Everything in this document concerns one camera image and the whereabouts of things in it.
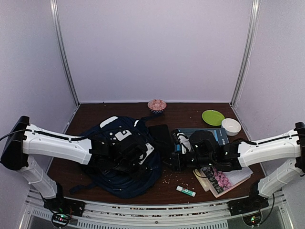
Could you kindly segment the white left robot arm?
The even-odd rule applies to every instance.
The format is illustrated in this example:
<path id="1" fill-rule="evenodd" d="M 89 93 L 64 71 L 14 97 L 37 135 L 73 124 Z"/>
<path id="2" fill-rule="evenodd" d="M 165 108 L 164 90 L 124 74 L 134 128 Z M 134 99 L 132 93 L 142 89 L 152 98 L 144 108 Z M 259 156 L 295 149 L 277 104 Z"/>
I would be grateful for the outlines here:
<path id="1" fill-rule="evenodd" d="M 119 198 L 134 198 L 161 175 L 160 155 L 144 119 L 112 116 L 82 136 L 72 136 L 43 130 L 22 116 L 5 138 L 1 163 L 21 173 L 58 212 L 68 208 L 68 200 L 61 185 L 44 173 L 34 155 L 81 165 L 91 182 L 71 188 L 71 194 L 100 187 Z"/>

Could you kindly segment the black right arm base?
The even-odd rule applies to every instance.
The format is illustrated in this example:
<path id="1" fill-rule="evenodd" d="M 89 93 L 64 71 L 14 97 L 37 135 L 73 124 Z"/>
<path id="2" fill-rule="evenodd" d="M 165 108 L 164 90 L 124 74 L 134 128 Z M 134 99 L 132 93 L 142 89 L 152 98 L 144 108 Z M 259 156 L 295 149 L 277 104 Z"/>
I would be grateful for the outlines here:
<path id="1" fill-rule="evenodd" d="M 228 203 L 231 216 L 261 210 L 269 206 L 268 198 L 259 195 L 258 182 L 255 182 L 246 198 L 231 200 Z"/>

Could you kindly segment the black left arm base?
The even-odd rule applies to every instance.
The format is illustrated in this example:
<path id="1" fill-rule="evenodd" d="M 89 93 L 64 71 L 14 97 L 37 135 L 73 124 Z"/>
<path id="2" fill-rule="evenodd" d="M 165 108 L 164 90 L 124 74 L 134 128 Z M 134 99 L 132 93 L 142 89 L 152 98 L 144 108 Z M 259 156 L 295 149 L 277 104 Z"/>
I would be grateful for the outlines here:
<path id="1" fill-rule="evenodd" d="M 58 182 L 56 182 L 56 185 L 57 193 L 55 197 L 50 199 L 43 198 L 44 207 L 50 211 L 52 210 L 59 213 L 82 217 L 85 203 L 83 201 L 65 198 L 62 186 Z"/>

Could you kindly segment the navy blue student backpack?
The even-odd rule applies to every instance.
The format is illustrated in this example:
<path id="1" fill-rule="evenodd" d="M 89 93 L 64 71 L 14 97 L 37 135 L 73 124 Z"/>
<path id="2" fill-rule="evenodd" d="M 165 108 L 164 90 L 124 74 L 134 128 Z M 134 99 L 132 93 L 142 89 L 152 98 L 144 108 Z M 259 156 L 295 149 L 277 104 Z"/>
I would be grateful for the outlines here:
<path id="1" fill-rule="evenodd" d="M 151 188 L 162 174 L 161 156 L 146 122 L 155 116 L 135 119 L 112 116 L 81 133 L 92 144 L 92 155 L 81 170 L 90 179 L 77 185 L 71 195 L 100 187 L 123 199 L 134 198 Z"/>

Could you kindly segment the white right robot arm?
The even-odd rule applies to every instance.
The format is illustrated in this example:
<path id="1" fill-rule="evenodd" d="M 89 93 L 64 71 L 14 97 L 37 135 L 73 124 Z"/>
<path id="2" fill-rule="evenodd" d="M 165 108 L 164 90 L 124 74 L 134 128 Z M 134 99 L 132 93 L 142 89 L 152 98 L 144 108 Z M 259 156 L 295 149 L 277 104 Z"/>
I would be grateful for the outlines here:
<path id="1" fill-rule="evenodd" d="M 172 170 L 185 167 L 214 167 L 223 172 L 240 170 L 253 164 L 287 158 L 272 174 L 256 182 L 244 200 L 247 210 L 255 210 L 263 200 L 305 171 L 305 124 L 282 135 L 258 141 L 236 140 L 221 145 L 207 130 L 195 130 L 190 136 L 175 129 L 171 132 L 174 149 L 163 157 Z"/>

